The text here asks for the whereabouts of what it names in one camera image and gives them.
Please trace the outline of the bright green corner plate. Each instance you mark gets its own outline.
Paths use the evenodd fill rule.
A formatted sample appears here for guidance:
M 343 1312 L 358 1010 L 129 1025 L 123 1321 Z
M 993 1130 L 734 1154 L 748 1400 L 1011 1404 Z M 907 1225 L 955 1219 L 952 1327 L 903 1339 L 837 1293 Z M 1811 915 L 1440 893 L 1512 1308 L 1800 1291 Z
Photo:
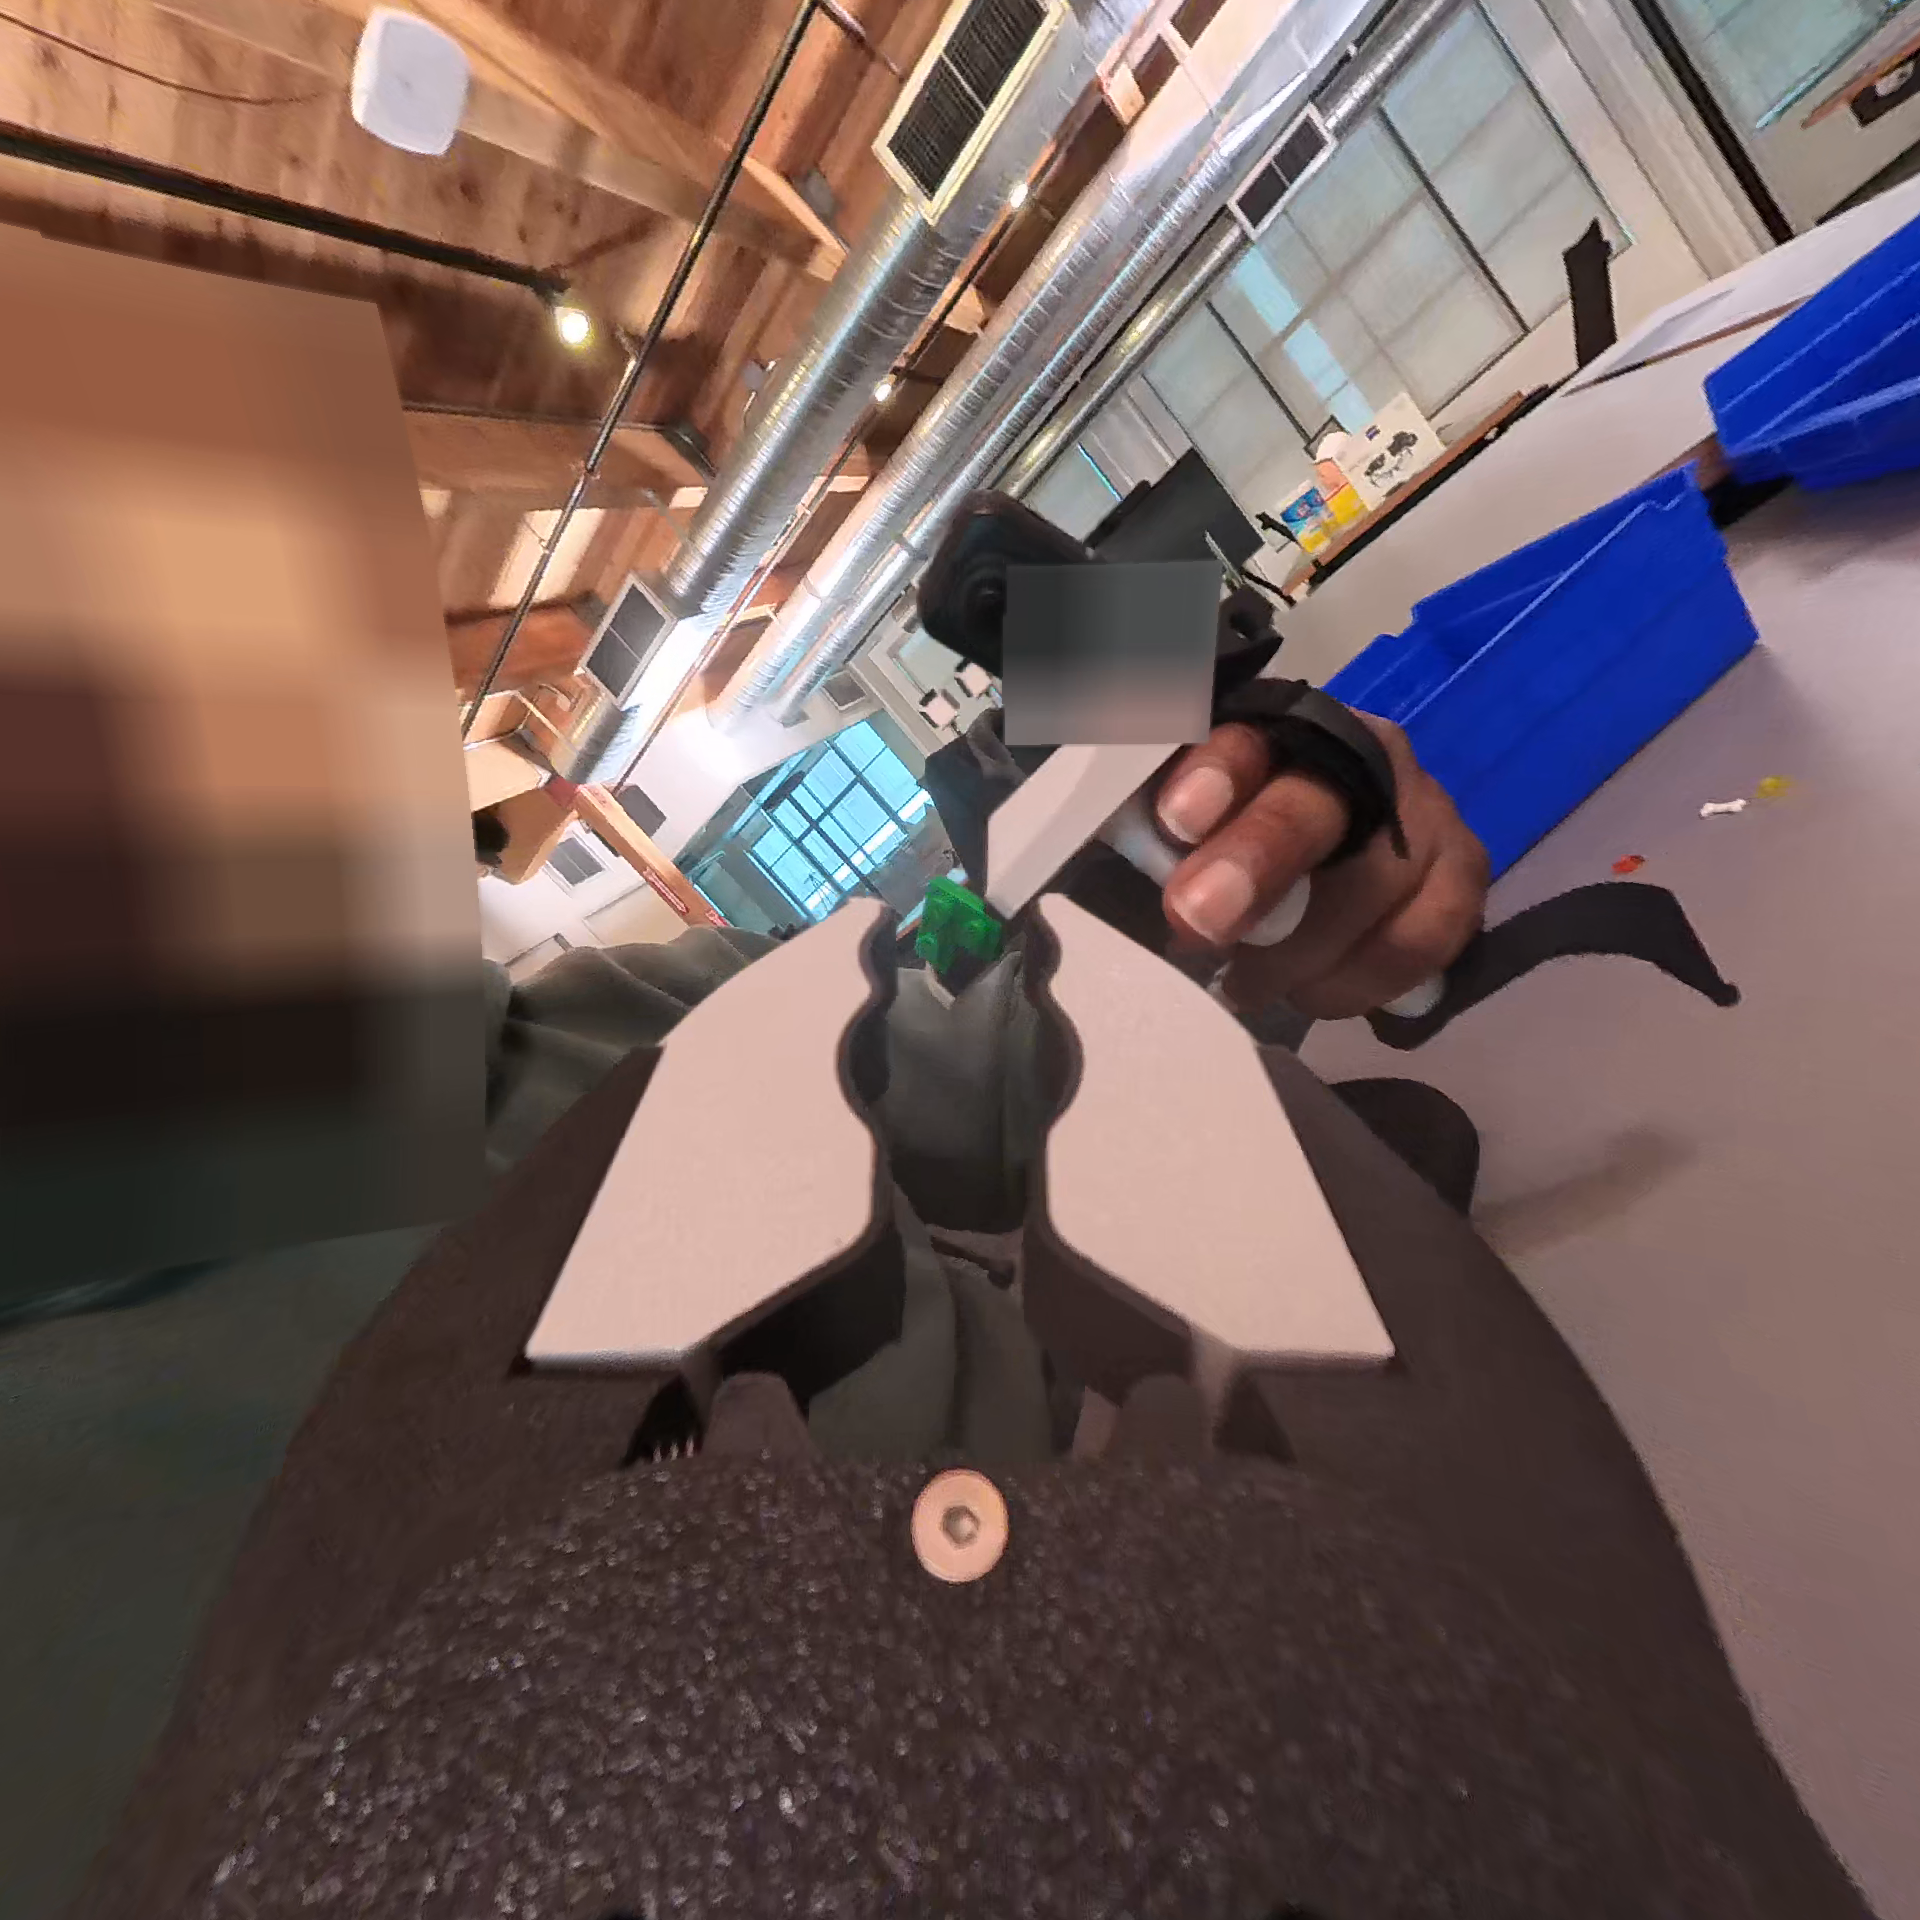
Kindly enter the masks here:
M 928 880 L 911 951 L 951 992 L 965 989 L 1004 953 L 1006 931 L 987 904 L 951 874 Z

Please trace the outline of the person's left hand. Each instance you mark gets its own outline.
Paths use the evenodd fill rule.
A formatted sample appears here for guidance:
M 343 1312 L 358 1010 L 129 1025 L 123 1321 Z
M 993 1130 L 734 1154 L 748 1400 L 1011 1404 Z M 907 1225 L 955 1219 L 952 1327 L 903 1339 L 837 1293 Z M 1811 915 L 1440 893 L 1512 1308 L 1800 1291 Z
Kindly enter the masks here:
M 1483 924 L 1480 842 L 1401 730 L 1357 720 L 1393 771 L 1404 855 L 1377 836 L 1329 864 L 1348 828 L 1344 802 L 1304 775 L 1273 773 L 1252 727 L 1217 727 L 1159 784 L 1159 828 L 1187 850 L 1163 891 L 1169 946 L 1212 963 L 1240 1015 L 1372 1015 L 1451 967 Z

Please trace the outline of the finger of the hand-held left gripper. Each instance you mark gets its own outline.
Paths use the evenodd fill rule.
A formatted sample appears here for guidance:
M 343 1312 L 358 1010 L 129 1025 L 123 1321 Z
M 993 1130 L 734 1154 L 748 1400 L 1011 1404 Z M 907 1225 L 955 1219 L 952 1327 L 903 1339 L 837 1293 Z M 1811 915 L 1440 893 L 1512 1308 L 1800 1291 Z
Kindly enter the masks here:
M 1088 845 L 1117 853 L 1165 884 L 1189 845 L 1160 828 L 1155 796 L 1184 745 L 1057 747 L 987 819 L 981 898 L 999 919 L 1015 919 L 1062 876 Z

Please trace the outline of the white air vent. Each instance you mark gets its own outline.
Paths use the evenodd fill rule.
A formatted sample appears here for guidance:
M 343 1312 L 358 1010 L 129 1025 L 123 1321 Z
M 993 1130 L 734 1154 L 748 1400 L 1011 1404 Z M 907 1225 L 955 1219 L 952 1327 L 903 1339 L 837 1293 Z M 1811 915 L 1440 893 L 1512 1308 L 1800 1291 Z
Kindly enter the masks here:
M 937 224 L 1057 39 L 1067 3 L 959 3 L 879 125 L 872 155 L 926 224 Z

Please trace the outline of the black monitor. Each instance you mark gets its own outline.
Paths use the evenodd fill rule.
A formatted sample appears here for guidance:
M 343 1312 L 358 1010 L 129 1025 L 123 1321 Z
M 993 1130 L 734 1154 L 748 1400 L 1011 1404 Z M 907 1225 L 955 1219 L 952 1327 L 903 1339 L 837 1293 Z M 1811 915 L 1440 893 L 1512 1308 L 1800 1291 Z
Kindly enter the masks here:
M 1133 488 L 1084 541 L 1089 554 L 1115 563 L 1221 557 L 1231 569 L 1245 569 L 1264 554 L 1261 533 L 1198 448 L 1189 448 L 1156 482 Z

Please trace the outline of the white product box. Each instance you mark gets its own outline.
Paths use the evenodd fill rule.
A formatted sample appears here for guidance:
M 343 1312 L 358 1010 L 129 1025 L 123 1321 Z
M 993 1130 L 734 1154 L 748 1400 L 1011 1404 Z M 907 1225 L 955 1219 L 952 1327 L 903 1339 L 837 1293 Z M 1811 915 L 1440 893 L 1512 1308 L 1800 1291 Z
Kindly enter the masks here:
M 1437 428 L 1407 394 L 1399 394 L 1357 433 L 1340 457 L 1363 506 L 1372 512 L 1446 452 Z

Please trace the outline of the silver air duct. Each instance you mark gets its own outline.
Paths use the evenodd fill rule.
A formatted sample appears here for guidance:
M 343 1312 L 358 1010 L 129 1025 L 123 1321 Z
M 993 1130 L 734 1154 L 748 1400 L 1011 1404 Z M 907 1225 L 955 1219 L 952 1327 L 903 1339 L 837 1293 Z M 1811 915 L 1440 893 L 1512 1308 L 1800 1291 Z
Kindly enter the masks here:
M 1165 272 L 1304 125 L 1329 132 L 1446 5 L 1229 3 L 1145 104 L 959 369 L 710 705 L 792 727 L 917 579 L 943 516 L 1052 417 Z
M 645 648 L 636 685 L 589 720 L 557 778 L 583 784 L 632 762 L 643 735 L 664 715 L 739 597 L 765 563 L 848 433 L 870 408 L 879 379 L 920 333 L 973 253 L 1004 200 L 984 178 L 959 187 L 937 219 L 894 192 L 864 241 L 825 287 L 803 336 L 783 352 L 739 441 L 710 480 L 664 569 L 638 579 L 604 626 L 649 593 L 662 628 Z

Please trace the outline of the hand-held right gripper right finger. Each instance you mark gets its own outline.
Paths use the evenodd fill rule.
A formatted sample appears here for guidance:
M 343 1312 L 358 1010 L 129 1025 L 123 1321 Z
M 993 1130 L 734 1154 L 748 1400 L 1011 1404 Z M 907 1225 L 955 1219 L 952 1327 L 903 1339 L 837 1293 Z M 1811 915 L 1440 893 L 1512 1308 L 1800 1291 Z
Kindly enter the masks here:
M 1071 1375 L 1381 1369 L 1374 1293 L 1264 1057 L 1201 987 L 1062 897 L 1033 921 L 1061 1109 L 1028 1321 Z

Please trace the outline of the white ceiling device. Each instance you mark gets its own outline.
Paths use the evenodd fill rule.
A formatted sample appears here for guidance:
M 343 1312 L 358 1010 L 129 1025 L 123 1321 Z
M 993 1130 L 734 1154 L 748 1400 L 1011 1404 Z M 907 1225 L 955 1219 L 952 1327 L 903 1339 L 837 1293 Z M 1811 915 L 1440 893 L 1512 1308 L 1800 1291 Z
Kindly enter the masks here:
M 351 57 L 351 122 L 379 145 L 440 159 L 463 129 L 473 65 L 456 39 L 417 15 L 372 8 Z

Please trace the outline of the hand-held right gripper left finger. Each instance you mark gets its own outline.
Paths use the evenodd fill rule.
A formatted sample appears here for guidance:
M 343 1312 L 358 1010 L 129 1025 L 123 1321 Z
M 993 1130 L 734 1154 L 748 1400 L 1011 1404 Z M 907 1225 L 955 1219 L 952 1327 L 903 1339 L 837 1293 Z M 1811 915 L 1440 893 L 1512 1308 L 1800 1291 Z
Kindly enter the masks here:
M 849 900 L 661 1045 L 524 1360 L 540 1375 L 848 1377 L 903 1329 L 872 1130 L 895 915 Z

